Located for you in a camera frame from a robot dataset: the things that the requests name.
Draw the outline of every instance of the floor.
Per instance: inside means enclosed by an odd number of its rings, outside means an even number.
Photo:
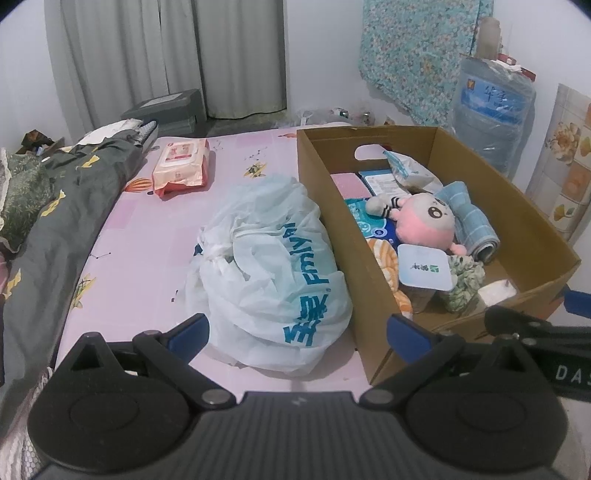
[[[208,137],[222,137],[224,135],[295,126],[294,120],[290,118],[287,110],[274,113],[255,113],[254,115],[236,120],[210,118],[207,124]]]

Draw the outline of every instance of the gray blanket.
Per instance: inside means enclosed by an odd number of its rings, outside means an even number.
[[[98,147],[59,151],[44,163],[55,200],[41,210],[12,262],[7,289],[0,296],[4,304],[0,309],[4,330],[0,438],[52,361],[96,237],[126,183],[141,167],[144,157],[136,135],[120,132]]]

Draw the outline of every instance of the pink package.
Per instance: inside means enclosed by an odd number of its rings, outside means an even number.
[[[208,164],[207,139],[191,138],[169,143],[152,172],[154,193],[162,198],[167,192],[207,185]]]
[[[371,197],[371,192],[355,173],[333,173],[331,177],[345,200]]]

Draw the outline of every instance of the green knitted item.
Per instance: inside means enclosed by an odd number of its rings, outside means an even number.
[[[453,255],[449,257],[449,267],[456,286],[450,291],[440,291],[439,296],[448,312],[458,313],[466,308],[468,302],[482,287],[485,272],[482,262],[476,262],[469,256]]]

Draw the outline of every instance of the screw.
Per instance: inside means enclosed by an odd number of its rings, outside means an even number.
[[[221,388],[212,388],[201,395],[201,399],[209,405],[222,405],[230,398],[232,398],[230,392]]]
[[[363,395],[364,399],[373,405],[387,405],[392,400],[394,400],[394,395],[392,395],[388,390],[383,390],[381,388],[374,388],[373,390],[367,391]]]

